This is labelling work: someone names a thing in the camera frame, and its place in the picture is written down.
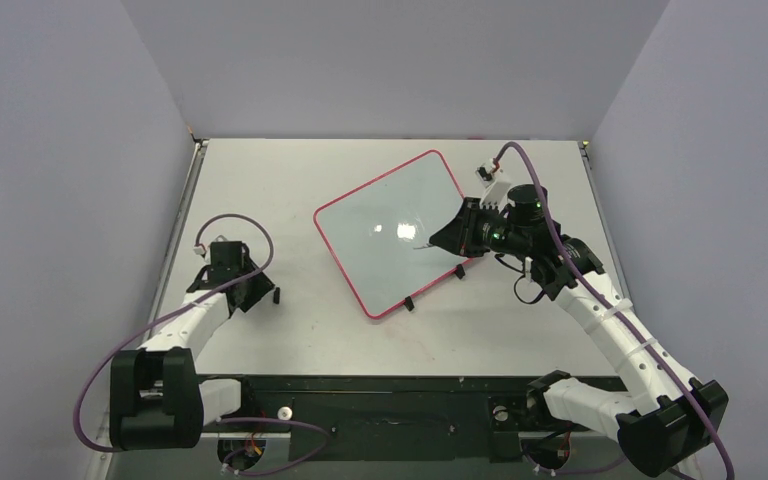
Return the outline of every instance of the wall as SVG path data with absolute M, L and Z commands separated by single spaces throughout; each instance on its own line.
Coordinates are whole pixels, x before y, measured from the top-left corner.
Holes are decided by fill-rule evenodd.
M 123 0 L 199 137 L 590 138 L 667 0 Z
M 146 321 L 191 155 L 118 1 L 0 1 L 0 479 L 83 478 L 72 404 Z
M 638 313 L 729 392 L 738 477 L 768 478 L 768 1 L 670 2 L 592 145 Z

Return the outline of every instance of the white table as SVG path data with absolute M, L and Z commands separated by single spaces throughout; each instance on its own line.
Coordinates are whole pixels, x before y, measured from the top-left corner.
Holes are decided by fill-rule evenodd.
M 281 287 L 281 304 L 265 297 L 237 311 L 197 361 L 199 373 L 272 375 L 540 376 L 615 375 L 578 324 L 544 299 L 520 304 L 516 273 L 492 256 L 466 278 L 452 277 L 373 322 L 362 312 L 313 224 L 314 210 L 430 149 L 449 163 L 464 194 L 480 196 L 474 171 L 495 155 L 490 140 L 212 139 L 192 193 L 161 312 L 177 307 L 201 258 L 191 249 L 197 229 L 225 212 L 260 221 L 275 241 L 266 273 Z M 584 240 L 617 282 L 617 274 L 585 165 L 575 142 L 523 141 L 563 231 Z M 502 161 L 515 183 L 528 183 L 519 156 Z M 266 242 L 253 227 L 222 220 L 206 232 L 246 242 L 256 262 Z M 522 288 L 524 296 L 536 287 Z

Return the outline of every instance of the small whiteboard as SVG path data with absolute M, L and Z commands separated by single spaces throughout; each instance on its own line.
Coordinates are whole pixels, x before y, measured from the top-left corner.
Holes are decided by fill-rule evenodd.
M 380 319 L 466 263 L 439 248 L 415 249 L 462 200 L 443 155 L 429 150 L 319 207 L 313 221 L 364 313 Z

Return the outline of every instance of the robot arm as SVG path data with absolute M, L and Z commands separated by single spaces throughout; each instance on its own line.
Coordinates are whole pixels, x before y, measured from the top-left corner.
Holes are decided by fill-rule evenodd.
M 485 186 L 482 198 L 465 198 L 455 219 L 432 235 L 429 243 L 464 257 L 491 251 L 512 255 L 524 267 L 528 265 L 530 278 L 581 325 L 628 389 L 627 395 L 606 392 L 556 371 L 532 385 L 527 394 L 529 413 L 571 421 L 617 441 L 631 463 L 653 477 L 708 445 L 711 437 L 701 418 L 647 349 L 653 348 L 675 372 L 715 428 L 728 403 L 722 387 L 716 381 L 703 385 L 658 344 L 587 245 L 561 235 L 559 223 L 546 221 L 537 187 L 519 185 L 508 190 L 510 180 L 497 162 L 482 165 L 476 173 Z M 499 211 L 503 191 L 508 204 Z M 593 291 L 614 307 L 606 309 L 578 281 L 552 233 Z M 618 312 L 644 341 L 616 316 Z
M 242 242 L 214 241 L 210 264 L 196 275 L 184 305 L 256 269 Z M 260 273 L 197 303 L 110 368 L 110 441 L 122 450 L 190 448 L 202 426 L 242 406 L 242 386 L 230 379 L 199 383 L 195 359 L 223 323 L 248 311 L 275 285 Z M 278 289 L 273 300 L 277 303 Z

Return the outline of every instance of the red frame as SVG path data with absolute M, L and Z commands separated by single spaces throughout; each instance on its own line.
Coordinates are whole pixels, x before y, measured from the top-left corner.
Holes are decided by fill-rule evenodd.
M 369 310 L 366 309 L 366 305 L 364 305 L 363 301 L 360 299 L 360 295 L 358 295 L 357 290 L 355 290 L 355 286 L 352 284 L 352 280 L 349 278 L 349 275 L 346 273 L 346 269 L 343 268 L 343 264 L 340 263 L 340 259 L 337 258 L 337 254 L 334 253 L 334 249 L 331 247 L 331 242 L 328 241 L 328 237 L 325 236 L 325 232 L 323 232 L 322 231 L 322 227 L 319 226 L 319 221 L 317 221 L 316 216 L 319 215 L 319 212 L 321 212 L 323 209 L 325 209 L 325 208 L 327 208 L 327 207 L 329 207 L 329 206 L 339 202 L 340 200 L 348 197 L 349 195 L 357 192 L 358 190 L 360 190 L 362 188 L 365 188 L 365 187 L 368 187 L 369 185 L 372 185 L 373 183 L 377 182 L 378 180 L 381 180 L 382 178 L 386 177 L 387 175 L 390 175 L 391 173 L 396 172 L 399 169 L 402 169 L 402 168 L 410 165 L 411 163 L 419 160 L 420 158 L 423 158 L 424 156 L 429 155 L 431 153 L 436 153 L 437 156 L 440 157 L 440 160 L 443 162 L 443 166 L 446 167 L 446 171 L 449 172 L 449 176 L 452 178 L 452 183 L 455 184 L 455 188 L 458 190 L 458 193 L 461 195 L 461 198 L 463 198 L 463 196 L 464 196 L 463 191 L 461 190 L 460 185 L 458 185 L 458 181 L 455 180 L 455 175 L 452 173 L 452 169 L 449 168 L 449 164 L 446 163 L 446 159 L 443 157 L 443 154 L 440 153 L 440 151 L 438 151 L 438 150 L 432 149 L 432 150 L 428 150 L 427 152 L 424 152 L 424 153 L 422 153 L 422 154 L 420 154 L 420 155 L 418 155 L 418 156 L 408 160 L 407 162 L 399 165 L 398 167 L 395 167 L 395 168 L 393 168 L 393 169 L 391 169 L 391 170 L 389 170 L 389 171 L 387 171 L 387 172 L 385 172 L 385 173 L 383 173 L 383 174 L 373 178 L 372 180 L 364 183 L 363 185 L 361 185 L 361 186 L 359 186 L 359 187 L 357 187 L 355 189 L 352 189 L 352 190 L 348 191 L 347 193 L 345 193 L 343 195 L 340 195 L 339 197 L 335 198 L 334 200 L 331 200 L 330 202 L 326 203 L 325 205 L 317 208 L 316 211 L 313 212 L 313 223 L 314 223 L 314 225 L 316 225 L 316 229 L 319 230 L 319 235 L 322 237 L 322 240 L 325 241 L 325 246 L 328 247 L 328 251 L 331 252 L 331 256 L 334 258 L 334 261 L 337 262 L 337 268 L 340 269 L 340 273 L 343 274 L 343 278 L 346 279 L 346 282 L 349 284 L 349 288 L 352 289 L 352 294 L 354 294 L 355 298 L 358 301 L 358 304 L 360 304 L 360 308 L 363 309 L 363 313 L 365 313 L 367 317 L 369 317 L 369 318 L 371 318 L 373 320 L 379 320 L 379 319 L 383 318 L 385 315 L 391 313 L 393 310 L 395 310 L 395 309 L 401 307 L 402 305 L 404 305 L 405 301 L 402 300 L 401 302 L 393 305 L 392 307 L 388 308 L 387 310 L 384 310 L 384 312 L 382 312 L 382 313 L 380 313 L 378 315 L 372 315 L 371 313 L 369 313 Z M 466 264 L 468 264 L 471 261 L 472 261 L 471 258 L 467 258 L 466 260 L 463 261 L 463 263 L 461 265 L 465 266 Z M 424 292 L 425 290 L 427 290 L 431 286 L 436 285 L 437 283 L 442 281 L 444 278 L 446 278 L 446 277 L 452 275 L 453 273 L 455 273 L 455 270 L 457 270 L 457 267 L 454 267 L 451 270 L 449 270 L 448 272 L 444 273 L 443 275 L 440 275 L 440 277 L 438 277 L 437 279 L 433 280 L 428 285 L 426 285 L 426 286 L 420 288 L 419 290 L 413 292 L 409 296 L 410 297 L 415 297 L 415 296 L 419 295 L 420 293 Z

